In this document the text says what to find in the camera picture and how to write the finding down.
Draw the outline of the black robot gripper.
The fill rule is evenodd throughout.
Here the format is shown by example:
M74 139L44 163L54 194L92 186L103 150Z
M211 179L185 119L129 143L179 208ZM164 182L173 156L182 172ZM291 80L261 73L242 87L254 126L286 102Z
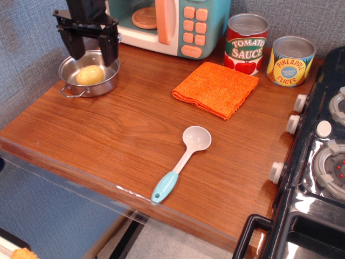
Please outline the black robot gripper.
M67 1L66 10L54 10L58 32L71 57L79 60L85 54L83 38L98 38L105 66L119 55L118 20L106 14L105 1Z

